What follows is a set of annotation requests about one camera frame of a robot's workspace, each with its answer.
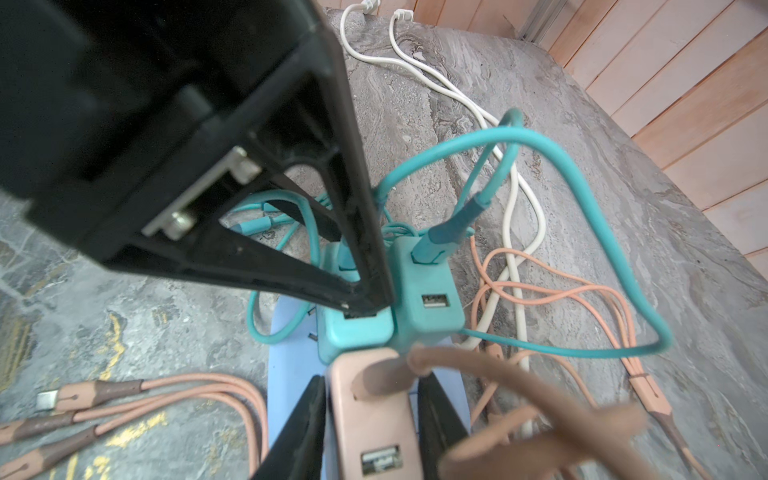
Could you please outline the teal usb charger plug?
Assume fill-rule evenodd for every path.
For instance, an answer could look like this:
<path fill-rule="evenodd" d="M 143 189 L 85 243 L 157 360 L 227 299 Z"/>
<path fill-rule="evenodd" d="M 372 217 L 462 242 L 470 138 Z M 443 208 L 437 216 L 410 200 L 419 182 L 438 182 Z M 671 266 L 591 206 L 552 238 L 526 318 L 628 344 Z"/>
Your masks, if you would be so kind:
<path fill-rule="evenodd" d="M 374 316 L 352 316 L 318 305 L 316 317 L 318 355 L 325 365 L 348 351 L 382 347 L 390 341 L 395 330 L 390 307 Z"/>
<path fill-rule="evenodd" d="M 400 353 L 416 343 L 435 345 L 465 325 L 449 265 L 414 262 L 411 250 L 417 243 L 416 237 L 399 237 L 387 251 L 395 286 L 394 333 L 388 346 Z"/>

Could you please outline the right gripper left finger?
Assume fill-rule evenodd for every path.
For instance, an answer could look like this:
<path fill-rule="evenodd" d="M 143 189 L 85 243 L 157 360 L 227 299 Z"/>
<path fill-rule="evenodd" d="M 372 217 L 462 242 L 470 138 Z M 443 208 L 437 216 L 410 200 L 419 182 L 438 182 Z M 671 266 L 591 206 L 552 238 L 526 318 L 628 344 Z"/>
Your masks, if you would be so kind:
<path fill-rule="evenodd" d="M 308 382 L 266 459 L 251 478 L 319 480 L 322 476 L 326 411 L 325 378 L 315 375 Z"/>

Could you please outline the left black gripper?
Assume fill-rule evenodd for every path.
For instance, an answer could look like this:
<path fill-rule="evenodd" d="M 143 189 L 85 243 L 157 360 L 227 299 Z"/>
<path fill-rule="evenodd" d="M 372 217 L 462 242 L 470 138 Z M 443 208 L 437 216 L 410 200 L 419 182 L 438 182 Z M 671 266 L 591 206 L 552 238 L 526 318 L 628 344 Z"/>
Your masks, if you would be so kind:
<path fill-rule="evenodd" d="M 1 186 L 101 264 L 257 264 L 220 224 L 261 167 L 270 77 L 311 1 L 5 1 Z"/>

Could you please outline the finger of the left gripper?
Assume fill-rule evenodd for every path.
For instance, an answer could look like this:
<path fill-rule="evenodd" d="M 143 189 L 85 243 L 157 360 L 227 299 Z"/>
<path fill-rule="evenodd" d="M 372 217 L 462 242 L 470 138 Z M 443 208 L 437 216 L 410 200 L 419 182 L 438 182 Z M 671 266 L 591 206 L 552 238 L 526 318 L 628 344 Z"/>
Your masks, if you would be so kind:
<path fill-rule="evenodd" d="M 155 27 L 189 79 L 95 185 L 105 267 L 367 316 L 395 298 L 341 46 L 324 23 Z"/>

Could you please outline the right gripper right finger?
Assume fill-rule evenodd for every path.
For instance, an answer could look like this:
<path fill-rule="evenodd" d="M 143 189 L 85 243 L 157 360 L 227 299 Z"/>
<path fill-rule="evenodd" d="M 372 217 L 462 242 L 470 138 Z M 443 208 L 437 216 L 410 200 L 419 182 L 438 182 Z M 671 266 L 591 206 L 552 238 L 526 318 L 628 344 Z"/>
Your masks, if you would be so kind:
<path fill-rule="evenodd" d="M 419 379 L 417 414 L 423 477 L 437 480 L 440 458 L 468 432 L 434 373 Z"/>

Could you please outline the blue power strip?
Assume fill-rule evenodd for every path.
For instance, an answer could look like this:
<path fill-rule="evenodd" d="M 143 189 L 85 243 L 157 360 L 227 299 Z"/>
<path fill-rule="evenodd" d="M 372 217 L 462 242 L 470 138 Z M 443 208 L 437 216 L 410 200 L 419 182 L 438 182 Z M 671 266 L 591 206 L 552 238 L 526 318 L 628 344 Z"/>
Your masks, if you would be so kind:
<path fill-rule="evenodd" d="M 293 333 L 270 349 L 267 401 L 268 447 L 270 451 L 311 378 L 315 375 L 323 376 L 326 382 L 327 411 L 322 476 L 320 479 L 340 479 L 336 471 L 335 434 L 330 411 L 331 402 L 328 386 L 328 370 L 334 361 L 330 365 L 325 365 L 320 360 L 317 333 L 317 317 L 315 313 L 311 313 Z M 404 355 L 404 353 L 396 352 L 398 354 L 396 358 Z M 434 369 L 431 373 L 437 376 L 469 434 L 470 412 L 460 373 L 448 369 Z M 397 374 L 395 380 L 397 390 L 394 392 L 408 391 L 418 443 L 417 389 L 419 379 L 409 377 L 404 373 Z"/>

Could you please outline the pink usb charger plug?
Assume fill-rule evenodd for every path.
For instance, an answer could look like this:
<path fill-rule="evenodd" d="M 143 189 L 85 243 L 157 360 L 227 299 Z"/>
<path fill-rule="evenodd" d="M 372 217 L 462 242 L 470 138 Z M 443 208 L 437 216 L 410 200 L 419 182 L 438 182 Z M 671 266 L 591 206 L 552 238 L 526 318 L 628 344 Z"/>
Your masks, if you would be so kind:
<path fill-rule="evenodd" d="M 422 461 L 407 390 L 362 399 L 353 381 L 366 367 L 396 358 L 390 348 L 347 352 L 328 370 L 340 479 L 421 479 Z"/>

